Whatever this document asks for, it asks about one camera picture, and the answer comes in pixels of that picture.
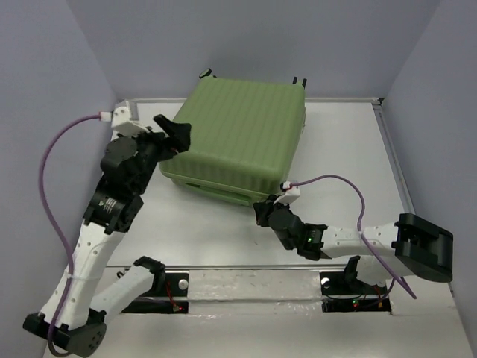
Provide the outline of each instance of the suitcase handle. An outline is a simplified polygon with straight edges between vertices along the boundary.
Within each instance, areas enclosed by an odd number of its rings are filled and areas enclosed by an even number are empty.
[[[246,195],[238,194],[236,192],[227,192],[225,190],[209,188],[207,186],[201,186],[201,185],[191,184],[191,183],[186,183],[186,185],[187,187],[189,187],[190,189],[196,192],[206,193],[207,195],[213,198],[228,201],[233,204],[244,205],[246,207],[249,207],[250,203],[252,202],[252,198]]]

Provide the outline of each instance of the gray wall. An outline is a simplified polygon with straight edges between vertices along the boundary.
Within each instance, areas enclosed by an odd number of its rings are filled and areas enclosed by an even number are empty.
[[[452,287],[477,354],[477,1],[443,0],[385,100],[419,215],[454,235]]]
[[[308,96],[385,96],[438,0],[68,0],[121,97],[184,97],[217,75]]]
[[[64,0],[4,0],[0,11],[0,356],[41,357],[44,341],[22,329],[66,264],[42,211],[37,170],[53,135],[79,116],[110,109],[113,91]],[[109,131],[83,124],[47,166],[54,213],[71,241],[99,174]]]

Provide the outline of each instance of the black bracket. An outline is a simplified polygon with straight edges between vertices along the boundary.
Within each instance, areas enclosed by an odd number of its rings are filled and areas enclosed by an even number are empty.
[[[153,120],[165,133],[149,128],[149,132],[119,136],[108,143],[100,165],[103,175],[83,215],[85,225],[103,226],[108,235],[128,232],[157,163],[189,150],[190,124],[174,123],[162,114]]]
[[[414,214],[401,214],[395,224],[394,254],[416,276],[434,282],[452,281],[453,235]]]
[[[301,85],[303,86],[303,88],[306,88],[306,82],[308,80],[306,78],[304,78],[302,81],[301,81]],[[298,82],[298,77],[293,77],[293,81],[291,82],[291,84],[297,84]]]
[[[372,286],[363,284],[359,287],[350,285],[345,278],[344,271],[325,271],[320,272],[321,294],[323,296],[360,296],[360,295],[375,295],[376,289],[379,290],[380,295],[385,295],[388,291],[386,287],[373,288]]]
[[[184,298],[187,297],[189,292],[189,286],[185,289],[180,288],[179,282],[181,280],[187,281],[189,285],[189,273],[188,272],[166,272],[165,273],[165,284],[158,286],[157,288],[150,289],[147,292],[144,292],[141,297],[168,297],[167,289],[165,285],[168,285],[171,290],[171,295],[174,298]]]
[[[204,77],[209,77],[212,74],[211,69],[204,69],[202,73],[199,75],[199,78],[202,79]]]
[[[98,349],[106,334],[105,312],[89,310],[88,322],[79,328],[69,330],[62,325],[54,328],[53,343],[69,353],[79,357],[89,357]],[[45,315],[32,313],[23,322],[23,329],[43,339],[47,339],[50,324],[45,322]]]
[[[256,224],[271,227],[285,250],[297,249],[297,254],[308,260],[329,259],[321,251],[323,232],[326,225],[306,224],[294,215],[290,205],[275,204],[276,195],[270,195],[265,201],[253,204]]]
[[[139,313],[139,314],[151,314],[156,313],[160,315],[173,315],[189,313],[189,302],[176,301],[176,307],[169,301],[133,301],[122,310],[122,313]]]

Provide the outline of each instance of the red wire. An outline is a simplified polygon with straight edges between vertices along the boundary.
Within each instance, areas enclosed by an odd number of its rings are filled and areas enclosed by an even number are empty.
[[[170,300],[172,306],[175,307],[175,308],[178,308],[179,311],[182,311],[182,307],[179,307],[177,305],[176,301],[174,301],[174,299],[172,298],[171,281],[167,281],[167,283],[165,284],[165,290],[167,292],[167,296],[169,297],[169,300]]]
[[[381,292],[379,292],[379,289],[376,286],[374,286],[373,288],[376,291],[376,293],[378,294],[378,299],[381,300]]]

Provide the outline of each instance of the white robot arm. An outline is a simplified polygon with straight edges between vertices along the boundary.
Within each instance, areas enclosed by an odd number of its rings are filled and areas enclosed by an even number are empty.
[[[442,227],[409,213],[361,231],[305,224],[290,210],[300,188],[285,182],[282,190],[253,205],[257,224],[271,227],[286,250],[297,249],[309,260],[354,256],[345,269],[349,284],[384,286],[387,279],[412,274],[435,282],[452,280],[453,235]]]
[[[134,117],[127,102],[113,113],[101,113],[118,138],[107,145],[101,160],[103,175],[83,216],[74,272],[65,270],[45,306],[23,324],[27,331],[81,357],[96,351],[108,321],[145,292],[161,290],[165,282],[165,266],[141,257],[121,279],[95,295],[108,260],[142,207],[141,195],[158,162],[190,146],[191,125],[158,115],[154,121],[165,133],[154,133]]]

